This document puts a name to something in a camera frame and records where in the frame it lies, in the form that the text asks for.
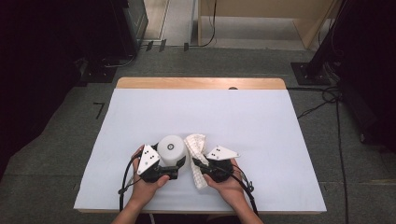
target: table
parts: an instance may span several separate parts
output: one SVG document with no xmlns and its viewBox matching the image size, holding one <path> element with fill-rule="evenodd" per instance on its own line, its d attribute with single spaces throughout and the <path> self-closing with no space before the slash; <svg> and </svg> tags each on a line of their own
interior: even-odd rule
<svg viewBox="0 0 396 224">
<path fill-rule="evenodd" d="M 202 45 L 202 17 L 291 18 L 306 49 L 326 19 L 334 17 L 341 0 L 199 0 L 198 45 Z"/>
<path fill-rule="evenodd" d="M 207 150 L 222 145 L 241 154 L 237 162 L 253 181 L 260 214 L 326 211 L 283 80 L 211 77 L 121 78 L 74 208 L 118 212 L 117 191 L 132 153 L 166 135 L 184 138 L 191 133 L 206 135 Z M 158 190 L 143 212 L 230 214 L 233 210 L 214 189 L 198 190 L 186 170 Z"/>
</svg>

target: white paper sheet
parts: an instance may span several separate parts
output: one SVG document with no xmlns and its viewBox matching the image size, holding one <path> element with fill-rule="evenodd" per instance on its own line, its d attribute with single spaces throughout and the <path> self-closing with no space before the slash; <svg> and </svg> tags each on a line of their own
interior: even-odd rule
<svg viewBox="0 0 396 224">
<path fill-rule="evenodd" d="M 326 206 L 289 94 L 285 90 L 115 89 L 76 199 L 75 209 L 119 209 L 118 190 L 131 155 L 166 135 L 206 135 L 206 149 L 238 152 L 258 210 L 320 213 Z M 125 194 L 125 203 L 132 188 Z M 145 210 L 228 212 L 210 187 L 197 190 L 191 170 L 159 189 Z"/>
</svg>

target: white cylindrical object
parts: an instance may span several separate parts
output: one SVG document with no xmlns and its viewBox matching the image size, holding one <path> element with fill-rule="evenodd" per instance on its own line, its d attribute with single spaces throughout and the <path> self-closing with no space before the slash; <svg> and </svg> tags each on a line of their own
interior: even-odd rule
<svg viewBox="0 0 396 224">
<path fill-rule="evenodd" d="M 176 166 L 179 160 L 186 157 L 186 161 L 179 171 L 184 170 L 190 163 L 190 156 L 186 144 L 183 139 L 177 135 L 168 135 L 163 138 L 163 140 L 158 143 L 157 151 L 166 166 Z"/>
</svg>

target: floor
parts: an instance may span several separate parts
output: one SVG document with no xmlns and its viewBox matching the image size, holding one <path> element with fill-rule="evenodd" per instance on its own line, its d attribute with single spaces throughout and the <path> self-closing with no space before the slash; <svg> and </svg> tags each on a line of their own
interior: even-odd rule
<svg viewBox="0 0 396 224">
<path fill-rule="evenodd" d="M 170 0 L 167 11 L 163 39 L 168 47 L 164 51 L 140 50 L 132 63 L 118 69 L 112 83 L 75 87 L 45 131 L 10 159 L 0 183 L 0 223 L 110 223 L 114 219 L 117 214 L 81 214 L 73 206 L 120 77 L 280 77 L 287 87 L 298 87 L 290 62 L 309 62 L 315 54 L 315 49 L 304 49 L 298 43 L 289 21 L 278 20 L 239 21 L 252 30 L 265 27 L 266 39 L 260 40 L 248 35 L 250 28 L 242 34 L 222 30 L 222 24 L 229 21 L 217 19 L 216 45 L 184 51 L 171 46 L 196 41 L 194 35 L 189 39 L 188 32 L 191 0 Z M 175 12 L 185 17 L 176 17 Z M 210 27 L 206 30 L 208 38 Z M 240 38 L 226 38 L 232 32 Z M 290 99 L 296 116 L 323 103 L 320 92 L 290 91 Z M 98 103 L 105 105 L 103 110 Z M 362 144 L 348 106 L 340 102 L 338 108 L 341 150 L 335 104 L 299 119 L 327 212 L 262 215 L 266 224 L 396 224 L 396 156 L 381 146 Z"/>
</svg>

